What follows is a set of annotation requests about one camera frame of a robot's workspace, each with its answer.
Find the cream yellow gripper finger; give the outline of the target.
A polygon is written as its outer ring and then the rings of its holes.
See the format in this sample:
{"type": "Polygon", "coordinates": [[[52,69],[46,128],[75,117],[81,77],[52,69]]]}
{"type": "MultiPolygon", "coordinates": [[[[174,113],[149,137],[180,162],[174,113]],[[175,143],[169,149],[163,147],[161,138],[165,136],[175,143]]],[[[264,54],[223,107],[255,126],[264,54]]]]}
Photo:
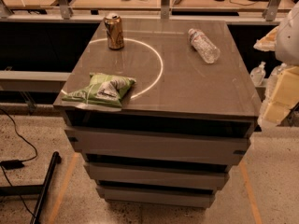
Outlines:
{"type": "Polygon", "coordinates": [[[284,69],[263,114],[264,124],[280,124],[299,103],[299,66],[284,69]]]}

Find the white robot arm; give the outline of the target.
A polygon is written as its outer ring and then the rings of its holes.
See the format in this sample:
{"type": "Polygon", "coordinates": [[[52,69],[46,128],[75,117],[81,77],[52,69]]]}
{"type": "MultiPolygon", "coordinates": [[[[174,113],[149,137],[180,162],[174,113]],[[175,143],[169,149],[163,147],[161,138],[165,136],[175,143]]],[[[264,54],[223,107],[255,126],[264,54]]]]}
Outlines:
{"type": "Polygon", "coordinates": [[[275,54],[291,68],[282,70],[276,83],[269,81],[271,92],[259,120],[263,128],[279,125],[299,103],[299,2],[278,27],[275,54]]]}

